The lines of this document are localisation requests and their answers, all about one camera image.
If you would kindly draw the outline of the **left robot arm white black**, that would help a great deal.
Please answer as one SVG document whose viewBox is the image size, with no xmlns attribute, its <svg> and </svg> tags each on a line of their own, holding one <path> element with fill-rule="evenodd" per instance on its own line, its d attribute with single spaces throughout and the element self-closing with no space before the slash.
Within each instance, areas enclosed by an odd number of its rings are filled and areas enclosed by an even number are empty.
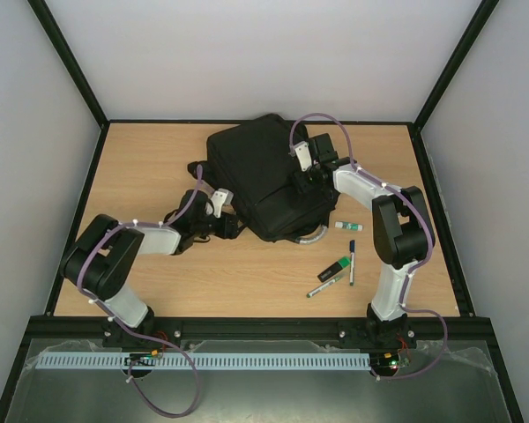
<svg viewBox="0 0 529 423">
<path fill-rule="evenodd" d="M 133 292 L 128 276 L 139 255 L 177 256 L 211 236 L 234 239 L 238 218 L 223 211 L 233 193 L 217 189 L 211 195 L 191 189 L 179 209 L 159 223 L 121 223 L 99 214 L 63 255 L 60 274 L 129 328 L 140 327 L 152 310 Z"/>
</svg>

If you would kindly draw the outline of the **green glue stick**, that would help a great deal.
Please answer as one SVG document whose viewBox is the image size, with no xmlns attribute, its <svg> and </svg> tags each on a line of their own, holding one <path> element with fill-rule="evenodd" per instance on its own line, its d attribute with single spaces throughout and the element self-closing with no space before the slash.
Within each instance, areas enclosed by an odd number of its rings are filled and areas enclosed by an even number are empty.
<svg viewBox="0 0 529 423">
<path fill-rule="evenodd" d="M 336 221 L 334 224 L 335 228 L 338 229 L 345 229 L 355 232 L 360 232 L 363 229 L 363 225 L 357 224 L 357 223 L 351 223 L 351 222 L 345 222 L 345 221 Z"/>
</svg>

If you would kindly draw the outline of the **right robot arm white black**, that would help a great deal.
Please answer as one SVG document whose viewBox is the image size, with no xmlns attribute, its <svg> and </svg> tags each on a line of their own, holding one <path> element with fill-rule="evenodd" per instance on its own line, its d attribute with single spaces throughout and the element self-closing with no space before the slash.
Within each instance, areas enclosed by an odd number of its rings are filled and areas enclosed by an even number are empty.
<svg viewBox="0 0 529 423">
<path fill-rule="evenodd" d="M 415 186 L 384 182 L 352 157 L 340 158 L 327 134 L 299 143 L 290 136 L 289 151 L 299 163 L 295 176 L 306 187 L 329 187 L 371 211 L 373 244 L 382 268 L 365 331 L 372 345 L 388 344 L 406 329 L 410 285 L 435 245 L 423 193 Z"/>
</svg>

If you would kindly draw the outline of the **black student bag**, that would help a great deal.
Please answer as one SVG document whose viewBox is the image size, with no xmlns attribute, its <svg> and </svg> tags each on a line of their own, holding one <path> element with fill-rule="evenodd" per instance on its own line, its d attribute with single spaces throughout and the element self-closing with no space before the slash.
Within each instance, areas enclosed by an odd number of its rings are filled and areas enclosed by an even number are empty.
<svg viewBox="0 0 529 423">
<path fill-rule="evenodd" d="M 296 190 L 290 130 L 290 122 L 277 114 L 242 122 L 209 136 L 206 159 L 188 165 L 192 176 L 201 166 L 203 181 L 234 194 L 232 206 L 242 226 L 263 241 L 294 242 L 328 226 L 339 197 L 331 188 Z"/>
</svg>

